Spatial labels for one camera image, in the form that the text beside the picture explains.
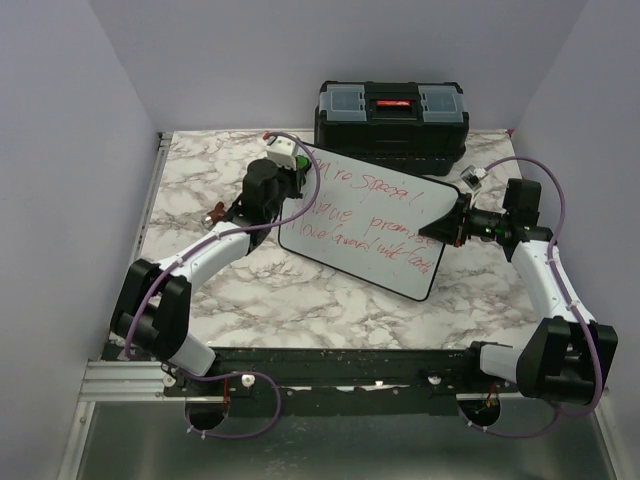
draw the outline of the gray wall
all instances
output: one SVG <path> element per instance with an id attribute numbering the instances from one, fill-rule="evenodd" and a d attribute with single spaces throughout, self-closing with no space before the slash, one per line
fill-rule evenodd
<path id="1" fill-rule="evenodd" d="M 0 2 L 0 65 L 0 477 L 41 480 L 105 338 L 157 137 L 86 0 Z"/>
<path id="2" fill-rule="evenodd" d="M 612 7 L 587 4 L 514 142 L 518 153 L 545 161 L 566 190 L 563 262 L 591 312 L 620 336 L 609 386 L 640 472 L 640 3 Z M 543 220 L 553 225 L 556 194 L 548 182 L 543 189 Z"/>
<path id="3" fill-rule="evenodd" d="M 514 127 L 585 0 L 91 0 L 166 130 L 309 127 L 324 80 L 462 83 Z"/>

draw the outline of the whiteboard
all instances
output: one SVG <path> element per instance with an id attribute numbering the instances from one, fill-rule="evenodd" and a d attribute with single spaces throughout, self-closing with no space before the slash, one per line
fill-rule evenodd
<path id="1" fill-rule="evenodd" d="M 320 164 L 320 194 L 304 216 L 280 227 L 280 246 L 413 300 L 426 300 L 444 244 L 421 237 L 418 230 L 447 214 L 459 190 L 309 147 Z M 315 183 L 310 171 L 303 198 L 286 200 L 282 218 L 306 204 Z"/>

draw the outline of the whiteboard black border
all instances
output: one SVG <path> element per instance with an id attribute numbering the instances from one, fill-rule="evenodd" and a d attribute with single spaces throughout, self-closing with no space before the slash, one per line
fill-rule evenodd
<path id="1" fill-rule="evenodd" d="M 456 191 L 456 193 L 458 194 L 458 196 L 460 196 L 460 189 L 458 187 L 456 187 L 455 185 L 453 185 L 452 183 L 443 182 L 443 181 L 436 180 L 436 179 L 431 178 L 431 177 L 425 177 L 425 176 L 422 176 L 422 175 L 416 175 L 414 173 L 403 172 L 399 168 L 392 168 L 392 167 L 377 165 L 375 163 L 365 162 L 364 160 L 360 160 L 359 158 L 350 157 L 349 155 L 345 155 L 344 153 L 336 152 L 335 150 L 329 150 L 329 149 L 326 149 L 326 148 L 321 148 L 321 147 L 318 147 L 317 145 L 313 145 L 312 143 L 304 142 L 304 144 L 309 148 L 315 148 L 316 150 L 321 150 L 321 151 L 324 151 L 324 152 L 329 152 L 329 153 L 333 153 L 333 154 L 336 154 L 336 155 L 341 155 L 343 157 L 347 157 L 347 158 L 350 158 L 352 160 L 356 160 L 358 162 L 369 163 L 370 165 L 375 165 L 376 167 L 386 168 L 387 170 L 393 170 L 393 171 L 402 173 L 404 175 L 409 175 L 411 177 L 419 178 L 419 179 L 427 181 L 427 182 L 433 182 L 433 183 L 439 183 L 440 185 L 446 185 L 447 187 L 453 188 Z M 436 268 L 435 268 L 435 271 L 433 272 L 433 276 L 431 277 L 431 283 L 429 284 L 429 288 L 427 289 L 427 293 L 426 293 L 425 297 L 422 298 L 422 299 L 418 299 L 418 298 L 413 298 L 413 297 L 410 297 L 408 295 L 405 295 L 404 293 L 397 292 L 397 291 L 392 290 L 390 288 L 384 287 L 384 286 L 379 285 L 379 284 L 377 284 L 375 282 L 372 282 L 370 280 L 366 280 L 366 279 L 364 279 L 362 277 L 359 277 L 358 275 L 355 275 L 353 273 L 349 273 L 349 272 L 347 272 L 345 270 L 340 270 L 339 268 L 336 268 L 333 265 L 329 265 L 327 263 L 321 262 L 320 260 L 316 260 L 315 258 L 308 257 L 308 256 L 306 256 L 306 255 L 304 255 L 304 254 L 302 254 L 300 252 L 296 252 L 295 250 L 291 250 L 291 249 L 286 248 L 285 246 L 282 245 L 282 242 L 280 241 L 281 228 L 282 228 L 282 226 L 278 227 L 278 245 L 280 245 L 280 248 L 282 248 L 283 250 L 285 250 L 287 252 L 291 252 L 291 253 L 293 253 L 295 255 L 299 255 L 299 256 L 301 256 L 303 258 L 306 258 L 308 260 L 311 260 L 313 262 L 319 263 L 320 265 L 324 265 L 325 267 L 333 268 L 336 272 L 345 273 L 345 274 L 347 274 L 347 275 L 349 275 L 349 276 L 351 276 L 353 278 L 357 278 L 358 280 L 361 280 L 363 282 L 369 283 L 371 285 L 375 285 L 378 288 L 382 288 L 383 290 L 395 293 L 396 295 L 400 295 L 401 297 L 408 298 L 409 300 L 413 300 L 415 302 L 424 302 L 429 298 L 429 295 L 431 294 L 431 288 L 433 287 L 433 282 L 435 282 L 436 275 L 438 274 L 438 268 L 440 267 L 440 260 L 442 260 L 442 255 L 444 254 L 444 248 L 446 247 L 446 245 L 443 243 L 442 244 L 442 249 L 440 250 L 440 255 L 438 256 L 438 261 L 436 262 Z"/>

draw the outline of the gray floor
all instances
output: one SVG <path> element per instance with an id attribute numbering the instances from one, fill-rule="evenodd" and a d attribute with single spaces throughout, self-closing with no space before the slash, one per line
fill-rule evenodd
<path id="1" fill-rule="evenodd" d="M 541 402 L 505 401 L 499 426 L 531 431 L 550 418 Z M 598 479 L 615 478 L 595 420 L 564 420 L 535 440 L 503 440 L 457 417 L 282 418 L 253 440 L 186 434 L 181 404 L 97 407 L 81 479 Z M 247 431 L 255 423 L 231 420 Z"/>

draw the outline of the toolbox lid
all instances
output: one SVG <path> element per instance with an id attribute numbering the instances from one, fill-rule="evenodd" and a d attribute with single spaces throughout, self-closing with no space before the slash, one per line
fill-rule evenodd
<path id="1" fill-rule="evenodd" d="M 453 85 L 418 85 L 425 123 L 462 123 L 464 97 Z"/>
<path id="2" fill-rule="evenodd" d="M 327 85 L 320 93 L 319 110 L 327 112 L 327 120 L 366 122 L 364 85 Z"/>

